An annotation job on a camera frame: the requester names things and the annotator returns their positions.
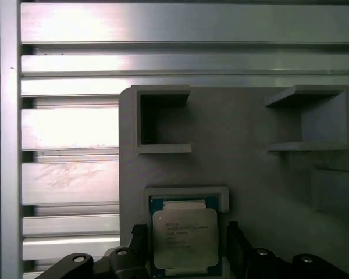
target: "gray plastic mount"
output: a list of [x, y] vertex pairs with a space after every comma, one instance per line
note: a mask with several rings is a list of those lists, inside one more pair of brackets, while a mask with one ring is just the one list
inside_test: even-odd
[[347, 86], [297, 85], [265, 97], [265, 106], [282, 117], [295, 109], [301, 117], [301, 139], [268, 145], [268, 151], [349, 149], [349, 97]]

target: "black mechanical part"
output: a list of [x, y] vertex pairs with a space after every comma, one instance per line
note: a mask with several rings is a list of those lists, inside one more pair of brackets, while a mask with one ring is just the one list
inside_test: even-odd
[[296, 255], [292, 259], [297, 274], [301, 278], [341, 278], [349, 279], [349, 275], [336, 266], [311, 254]]
[[238, 226], [227, 227], [226, 256], [236, 278], [245, 279], [349, 279], [349, 275], [320, 257], [300, 254], [292, 263], [265, 248], [253, 248]]
[[64, 257], [46, 272], [40, 274], [38, 279], [74, 279], [84, 278], [92, 274], [93, 258], [88, 254], [75, 253]]
[[[349, 275], [310, 254], [301, 254], [286, 262], [265, 248], [254, 248], [238, 222], [227, 227], [226, 256], [236, 278], [243, 279], [349, 279]], [[39, 279], [150, 279], [146, 269], [148, 256], [147, 225], [135, 225], [128, 247], [113, 250], [93, 263], [88, 254], [64, 257]]]

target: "gray plastic bracket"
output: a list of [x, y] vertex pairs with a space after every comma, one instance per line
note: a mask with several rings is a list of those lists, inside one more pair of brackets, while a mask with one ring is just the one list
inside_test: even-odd
[[265, 106], [296, 109], [301, 138], [270, 144], [268, 151], [325, 151], [349, 149], [347, 86], [298, 85], [265, 98]]
[[159, 109], [181, 108], [190, 95], [189, 86], [137, 85], [134, 91], [134, 149], [138, 154], [191, 153], [190, 143], [163, 143], [156, 134]]

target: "screw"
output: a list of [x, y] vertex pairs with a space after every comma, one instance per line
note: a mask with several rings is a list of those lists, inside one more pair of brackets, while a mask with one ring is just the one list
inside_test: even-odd
[[266, 251], [264, 249], [258, 249], [257, 250], [257, 254], [259, 254], [260, 256], [267, 256], [268, 255], [268, 251]]
[[85, 257], [79, 256], [79, 257], [74, 258], [74, 262], [80, 263], [80, 262], [82, 262], [82, 261], [85, 260], [85, 259], [86, 259]]
[[303, 260], [305, 263], [312, 263], [313, 259], [309, 256], [302, 256], [301, 260]]

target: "metal slat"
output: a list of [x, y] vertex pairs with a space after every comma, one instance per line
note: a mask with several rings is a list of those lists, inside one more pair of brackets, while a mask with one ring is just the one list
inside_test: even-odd
[[23, 260], [60, 259], [77, 252], [100, 257], [119, 245], [118, 235], [26, 238], [23, 241]]
[[119, 234], [119, 215], [27, 217], [22, 233], [24, 237]]
[[118, 145], [118, 108], [22, 110], [24, 151]]
[[22, 75], [349, 74], [349, 55], [317, 53], [22, 56]]
[[295, 85], [349, 85], [349, 75], [240, 75], [135, 76], [103, 78], [24, 78], [22, 96], [119, 95], [132, 85], [191, 85], [193, 87], [291, 87]]
[[36, 279], [42, 272], [26, 272], [23, 274], [22, 279]]
[[25, 44], [349, 42], [349, 6], [23, 3], [21, 25]]
[[37, 163], [119, 161], [118, 148], [42, 150], [33, 153]]
[[23, 274], [20, 156], [20, 6], [0, 0], [1, 278]]
[[36, 216], [64, 216], [85, 214], [109, 214], [119, 213], [119, 204], [89, 204], [89, 205], [63, 205], [63, 206], [36, 206]]
[[118, 203], [118, 168], [118, 162], [22, 164], [22, 203]]

